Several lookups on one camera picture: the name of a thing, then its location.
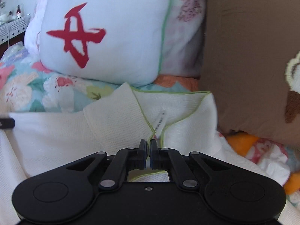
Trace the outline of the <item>white waffle knit shirt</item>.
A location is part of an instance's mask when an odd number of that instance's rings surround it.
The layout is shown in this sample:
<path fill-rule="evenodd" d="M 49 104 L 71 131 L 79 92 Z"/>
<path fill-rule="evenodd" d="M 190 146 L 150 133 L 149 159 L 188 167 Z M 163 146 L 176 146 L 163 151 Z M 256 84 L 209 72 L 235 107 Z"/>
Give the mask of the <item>white waffle knit shirt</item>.
<path fill-rule="evenodd" d="M 127 83 L 77 113 L 6 113 L 1 224 L 299 224 L 282 186 L 217 131 L 207 91 L 140 91 Z M 149 144 L 177 150 L 198 187 L 153 170 Z M 146 167 L 100 190 L 116 153 L 147 142 Z"/>

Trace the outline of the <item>floral quilted bedspread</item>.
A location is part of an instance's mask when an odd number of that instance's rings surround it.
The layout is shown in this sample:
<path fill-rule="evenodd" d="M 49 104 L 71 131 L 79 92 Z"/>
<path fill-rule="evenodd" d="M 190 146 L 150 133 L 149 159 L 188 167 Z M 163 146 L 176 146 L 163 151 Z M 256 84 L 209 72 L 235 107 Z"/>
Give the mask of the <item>floral quilted bedspread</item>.
<path fill-rule="evenodd" d="M 1 112 L 77 112 L 118 88 L 115 84 L 54 73 L 23 46 L 12 46 L 1 57 Z M 288 154 L 291 174 L 298 172 L 299 150 L 282 146 Z M 287 198 L 299 207 L 299 190 Z"/>

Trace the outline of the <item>plush duck toy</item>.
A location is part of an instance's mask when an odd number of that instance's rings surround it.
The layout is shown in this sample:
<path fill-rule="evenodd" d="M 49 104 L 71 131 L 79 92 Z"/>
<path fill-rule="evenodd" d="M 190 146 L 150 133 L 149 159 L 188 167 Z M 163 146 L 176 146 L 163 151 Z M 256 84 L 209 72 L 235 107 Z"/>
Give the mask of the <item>plush duck toy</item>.
<path fill-rule="evenodd" d="M 245 157 L 251 147 L 260 140 L 259 137 L 250 135 L 245 132 L 238 132 L 233 135 L 225 136 L 228 144 L 240 156 Z M 286 194 L 292 194 L 299 190 L 299 171 L 292 173 L 284 185 Z"/>

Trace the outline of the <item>patterned bedside table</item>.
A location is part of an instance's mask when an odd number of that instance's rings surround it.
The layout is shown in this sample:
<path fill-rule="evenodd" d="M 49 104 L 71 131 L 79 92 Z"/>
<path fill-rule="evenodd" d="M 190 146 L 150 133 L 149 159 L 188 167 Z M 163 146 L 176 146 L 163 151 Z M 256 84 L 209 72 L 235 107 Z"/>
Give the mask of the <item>patterned bedside table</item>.
<path fill-rule="evenodd" d="M 24 33 L 29 25 L 31 15 L 25 14 L 23 4 L 15 12 L 5 12 L 6 2 L 1 2 L 1 45 Z"/>

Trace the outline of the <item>white crumpled cloth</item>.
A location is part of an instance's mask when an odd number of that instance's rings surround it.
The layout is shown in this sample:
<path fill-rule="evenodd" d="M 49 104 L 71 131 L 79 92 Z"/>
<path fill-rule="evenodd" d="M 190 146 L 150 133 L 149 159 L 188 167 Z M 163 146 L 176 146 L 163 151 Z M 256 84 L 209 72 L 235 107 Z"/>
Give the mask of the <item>white crumpled cloth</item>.
<path fill-rule="evenodd" d="M 246 154 L 246 159 L 257 164 L 269 177 L 283 186 L 291 174 L 287 165 L 288 154 L 281 144 L 259 140 Z"/>

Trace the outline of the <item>pink patterned white pillow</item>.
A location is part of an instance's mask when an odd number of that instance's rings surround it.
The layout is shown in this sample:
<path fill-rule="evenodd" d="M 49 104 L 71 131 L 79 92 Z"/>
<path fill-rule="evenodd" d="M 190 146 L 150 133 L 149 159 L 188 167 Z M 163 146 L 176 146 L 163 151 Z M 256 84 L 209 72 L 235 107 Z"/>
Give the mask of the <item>pink patterned white pillow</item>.
<path fill-rule="evenodd" d="M 205 0 L 169 0 L 159 73 L 193 77 L 200 67 Z"/>

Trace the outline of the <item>white pillow red character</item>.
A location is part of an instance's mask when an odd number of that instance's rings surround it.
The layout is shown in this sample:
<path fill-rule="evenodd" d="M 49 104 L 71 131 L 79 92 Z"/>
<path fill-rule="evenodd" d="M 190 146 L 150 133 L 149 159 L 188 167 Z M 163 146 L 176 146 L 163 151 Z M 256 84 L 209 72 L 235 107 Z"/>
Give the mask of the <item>white pillow red character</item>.
<path fill-rule="evenodd" d="M 38 0 L 25 47 L 44 67 L 134 86 L 159 73 L 169 0 Z"/>

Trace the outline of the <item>brown cloud pillow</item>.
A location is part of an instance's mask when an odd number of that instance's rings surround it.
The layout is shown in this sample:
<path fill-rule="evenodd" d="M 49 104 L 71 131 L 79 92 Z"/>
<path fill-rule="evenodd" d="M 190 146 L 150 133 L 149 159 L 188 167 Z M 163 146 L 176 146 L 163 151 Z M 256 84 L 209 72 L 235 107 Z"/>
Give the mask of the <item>brown cloud pillow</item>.
<path fill-rule="evenodd" d="M 299 0 L 206 0 L 199 88 L 221 132 L 299 147 Z"/>

